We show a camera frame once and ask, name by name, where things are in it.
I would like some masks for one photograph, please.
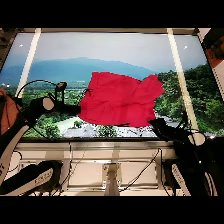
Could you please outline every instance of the display screen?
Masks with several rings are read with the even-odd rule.
[[[214,75],[196,36],[174,35],[199,130],[224,135],[223,101]],[[17,35],[0,73],[0,86],[15,94],[29,55],[33,33]],[[144,80],[156,75],[165,92],[154,102],[156,117],[176,127],[184,109],[171,45],[166,34],[41,33],[27,82],[44,79],[67,82],[65,103],[78,105],[92,72],[111,72]],[[54,92],[46,83],[33,83],[23,93],[24,107],[32,99]],[[147,127],[95,125],[78,116],[43,115],[35,128],[47,138],[156,137]],[[42,138],[30,129],[24,137]]]

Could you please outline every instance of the mountain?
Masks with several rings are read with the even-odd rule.
[[[23,66],[10,66],[0,73],[0,82],[19,82]],[[104,61],[89,58],[73,58],[66,60],[34,61],[31,66],[28,81],[45,79],[49,81],[90,81],[92,72],[113,72],[143,79],[155,72],[143,67],[134,66],[121,61]]]

